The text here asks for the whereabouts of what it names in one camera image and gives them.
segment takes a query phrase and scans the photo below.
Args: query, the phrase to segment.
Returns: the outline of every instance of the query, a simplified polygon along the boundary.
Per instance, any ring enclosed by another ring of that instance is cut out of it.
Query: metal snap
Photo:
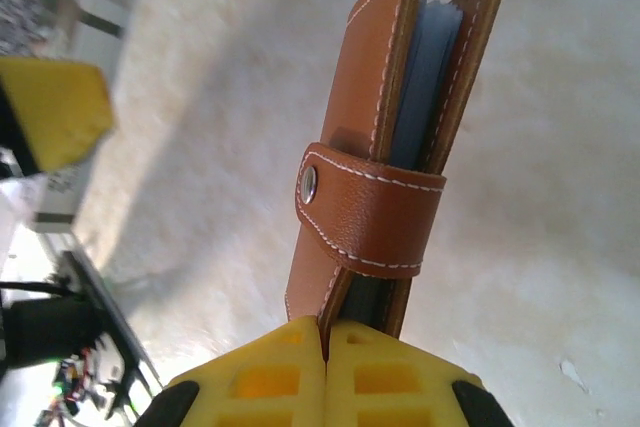
[[[302,182],[300,185],[300,197],[305,204],[310,203],[316,195],[318,186],[318,173],[315,167],[310,165],[302,174]]]

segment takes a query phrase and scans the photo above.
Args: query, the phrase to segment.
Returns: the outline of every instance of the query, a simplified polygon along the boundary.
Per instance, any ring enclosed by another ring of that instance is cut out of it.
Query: brown leather wallet
[[[375,282],[371,321],[398,336],[445,184],[445,162],[500,0],[452,0],[462,23],[423,140],[419,171],[388,165],[419,0],[358,0],[347,19],[320,142],[296,188],[302,226],[285,304],[317,315],[326,348],[350,290]]]

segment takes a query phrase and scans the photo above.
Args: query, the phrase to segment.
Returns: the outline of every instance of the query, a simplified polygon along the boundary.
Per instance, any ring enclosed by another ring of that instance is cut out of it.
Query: beige carpet
[[[285,321],[355,0],[138,0],[77,233],[165,380]],[[403,338],[519,426],[640,424],[640,0],[504,0]]]

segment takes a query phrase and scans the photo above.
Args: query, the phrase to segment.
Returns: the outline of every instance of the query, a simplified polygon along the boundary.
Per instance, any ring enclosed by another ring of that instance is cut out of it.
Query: snap button
[[[318,186],[318,173],[315,167],[310,165],[302,174],[302,182],[300,185],[300,197],[305,204],[310,203],[316,195]]]

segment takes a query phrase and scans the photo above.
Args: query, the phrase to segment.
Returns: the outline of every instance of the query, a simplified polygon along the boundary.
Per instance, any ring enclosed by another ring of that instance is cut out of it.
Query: black cable
[[[26,292],[42,292],[44,294],[66,297],[74,295],[69,289],[49,284],[47,282],[0,282],[0,289],[24,290]]]

